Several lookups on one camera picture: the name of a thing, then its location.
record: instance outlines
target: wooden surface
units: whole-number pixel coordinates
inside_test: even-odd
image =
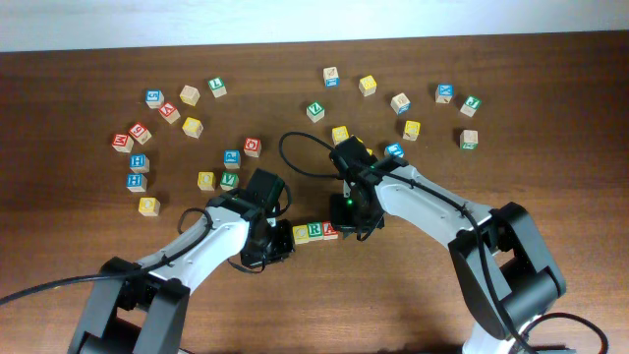
[[[0,295],[60,277],[92,273],[112,256],[134,261],[177,235],[187,207],[216,193],[197,187],[199,171],[221,173],[222,152],[245,137],[262,139],[259,159],[244,157],[247,183],[257,167],[291,186],[295,223],[328,218],[338,182],[290,170],[277,152],[298,130],[331,142],[331,128],[382,156],[400,142],[408,160],[435,183],[473,201],[514,201],[532,214],[567,279],[553,310],[600,325],[613,353],[629,347],[629,35],[581,33],[453,37],[282,45],[116,49],[0,55]],[[339,88],[323,86],[336,66]],[[362,97],[358,78],[377,92]],[[215,99],[206,80],[221,76]],[[434,103],[437,83],[455,102]],[[197,87],[197,107],[183,104]],[[162,89],[180,108],[172,126],[143,103]],[[397,118],[391,97],[411,109]],[[483,100],[474,118],[458,108]],[[306,106],[325,118],[313,124]],[[199,140],[181,130],[202,120]],[[403,122],[422,123],[416,142]],[[115,133],[144,123],[152,138],[133,152],[150,159],[148,196],[159,217],[138,211],[125,188],[129,155]],[[474,151],[457,146],[462,128],[479,131]],[[289,157],[311,171],[332,171],[326,153],[289,141]],[[59,288],[0,308],[0,352],[65,352],[91,286]],[[136,323],[138,314],[123,315]],[[449,255],[395,217],[364,244],[355,240],[297,247],[288,262],[249,276],[221,265],[195,292],[182,345],[197,353],[373,353],[461,344],[473,318]],[[563,321],[534,332],[534,343],[568,343],[594,353],[598,340]]]

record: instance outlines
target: brown tabletop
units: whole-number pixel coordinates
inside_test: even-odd
[[[328,66],[338,68],[340,87],[324,87]],[[366,75],[377,92],[362,97]],[[215,99],[207,80],[217,76],[228,93]],[[438,83],[454,85],[453,102],[434,103]],[[196,107],[180,100],[183,85],[200,90]],[[182,119],[169,125],[149,109],[149,88]],[[177,236],[185,208],[218,195],[200,191],[198,173],[222,173],[223,151],[242,148],[245,137],[261,138],[262,153],[243,158],[241,185],[258,167],[277,173],[295,198],[287,218],[326,220],[341,183],[295,173],[277,144],[291,130],[331,143],[331,129],[346,125],[378,157],[401,143],[411,164],[456,194],[524,206],[567,279],[553,310],[600,325],[611,352],[629,347],[627,32],[1,54],[0,91],[0,296],[159,250]],[[397,117],[389,103],[400,92],[412,106]],[[483,101],[474,118],[458,112],[470,94]],[[306,107],[315,100],[325,118],[313,124]],[[181,129],[189,116],[204,125],[198,140]],[[401,139],[407,119],[422,123],[416,142]],[[136,122],[152,133],[133,152],[150,159],[142,196],[161,202],[156,218],[138,213],[141,194],[125,185],[129,155],[111,146]],[[459,149],[461,129],[479,131],[476,150]],[[304,169],[333,171],[324,149],[288,144]],[[262,275],[219,266],[193,294],[182,346],[373,353],[460,345],[474,320],[447,250],[406,221],[386,223],[366,243],[297,246]],[[0,308],[0,352],[65,352],[90,288]],[[599,348],[588,329],[566,321],[540,326],[532,341]]]

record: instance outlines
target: light blue wall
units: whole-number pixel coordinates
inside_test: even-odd
[[[629,0],[2,0],[0,51],[629,29]]]

